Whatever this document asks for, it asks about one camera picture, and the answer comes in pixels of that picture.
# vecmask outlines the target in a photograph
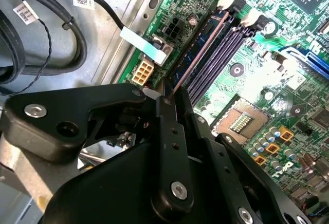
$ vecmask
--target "metal sheet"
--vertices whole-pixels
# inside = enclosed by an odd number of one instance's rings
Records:
[[[49,27],[53,43],[51,64],[61,65],[68,62],[75,51],[73,34],[70,31],[64,31],[61,27],[63,22],[43,5],[34,0],[26,1]],[[41,77],[28,92],[99,84],[97,81],[92,83],[95,72],[102,61],[105,62],[102,67],[107,67],[108,64],[108,58],[106,57],[108,57],[108,51],[111,51],[109,45],[117,30],[116,24],[109,15],[98,5],[96,5],[95,11],[90,11],[74,7],[72,0],[58,1],[76,18],[83,31],[88,43],[88,58],[84,66],[73,73],[55,77]],[[140,4],[137,4],[137,7],[135,6],[136,0],[106,0],[106,2],[110,4],[119,17],[123,17],[127,12],[129,13],[128,15],[130,16],[126,15],[124,17],[123,22],[125,24],[131,23],[130,20],[134,18],[134,13],[138,11],[140,6]],[[2,0],[0,9],[6,14],[20,34],[26,50],[27,62],[42,64],[48,53],[47,35],[39,22],[26,26],[12,11],[20,3],[20,0]],[[11,60],[3,42],[0,42],[0,65],[11,65]],[[5,87],[19,91],[33,79],[33,76],[19,76],[13,83],[5,85]]]

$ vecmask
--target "green circuit board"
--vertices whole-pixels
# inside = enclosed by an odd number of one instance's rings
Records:
[[[188,22],[190,15],[197,14],[202,21],[211,5],[217,1],[163,0],[143,37],[151,42],[154,36],[158,36],[173,45],[174,49],[163,66],[155,65],[148,87],[156,87],[162,77],[168,76],[182,50],[188,47],[196,33],[196,28]],[[246,100],[254,109],[266,114],[268,120],[264,125],[241,143],[246,151],[271,127],[282,126],[291,132],[293,137],[288,141],[280,138],[274,141],[279,147],[277,152],[265,151],[261,154],[266,159],[261,167],[301,206],[312,191],[328,182],[316,169],[313,173],[307,172],[298,158],[310,154],[314,160],[329,160],[329,84],[328,80],[302,63],[292,69],[288,68],[284,73],[277,71],[279,63],[265,55],[270,53],[275,56],[281,48],[294,45],[311,50],[329,63],[329,35],[319,33],[329,19],[329,0],[313,0],[307,4],[300,3],[300,0],[245,1],[246,5],[237,17],[243,18],[251,9],[257,9],[275,25],[275,30],[272,33],[259,31],[255,37],[249,38],[198,101],[194,110],[211,124],[214,134],[236,100]],[[166,26],[173,18],[178,18],[184,24],[180,36],[176,38],[165,33]],[[136,50],[120,83],[135,84],[131,79],[142,57],[143,53]],[[237,63],[244,66],[244,73],[234,77],[230,69]],[[271,98],[264,97],[267,92],[271,93]],[[284,154],[287,149],[296,154],[294,160],[289,160]],[[276,174],[271,164],[273,161],[283,166],[280,174]]]

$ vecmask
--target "cable bundle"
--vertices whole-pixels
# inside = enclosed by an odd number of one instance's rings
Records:
[[[13,66],[0,67],[0,85],[14,81],[19,74],[36,75],[37,78],[28,86],[30,87],[40,76],[55,76],[55,75],[75,71],[79,69],[86,60],[87,57],[86,40],[79,26],[75,23],[74,18],[69,14],[69,12],[56,0],[36,0],[36,1],[46,6],[49,10],[51,10],[59,18],[61,18],[64,21],[62,27],[65,30],[68,29],[72,30],[77,41],[76,53],[73,59],[64,66],[47,66],[47,63],[51,55],[51,39],[50,39],[49,55],[47,57],[45,64],[42,66],[25,65],[25,52],[24,52],[23,43],[19,38],[19,35],[16,32],[15,28],[5,17],[5,15],[0,11],[0,38],[5,42],[6,46],[8,47],[13,60]],[[104,0],[94,0],[94,1],[108,12],[108,14],[113,18],[113,20],[115,21],[115,23],[118,25],[120,29],[123,28],[124,25],[119,19],[119,17],[115,14],[113,9]]]

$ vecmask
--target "screw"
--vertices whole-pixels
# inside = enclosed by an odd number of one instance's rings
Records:
[[[137,89],[133,89],[133,94],[134,94],[134,95],[136,95],[136,96],[138,96],[138,97],[140,97],[140,96],[141,96],[141,93],[140,93],[140,91],[139,91],[139,90],[137,90]]]
[[[245,222],[245,224],[253,224],[253,219],[251,214],[243,207],[238,209],[239,215],[241,219]]]
[[[164,98],[163,101],[166,105],[171,105],[171,102],[167,98]]]
[[[187,190],[179,181],[175,181],[171,184],[171,192],[180,200],[185,200],[187,198]]]
[[[232,143],[232,139],[229,137],[229,136],[226,136],[225,139],[229,142],[229,143]]]
[[[30,104],[24,108],[24,112],[32,118],[42,118],[46,116],[47,109],[39,104]]]
[[[206,122],[206,121],[204,120],[204,118],[202,118],[201,116],[197,117],[197,119],[198,119],[202,124]]]
[[[299,221],[300,224],[307,224],[307,222],[300,216],[297,216],[297,220]]]

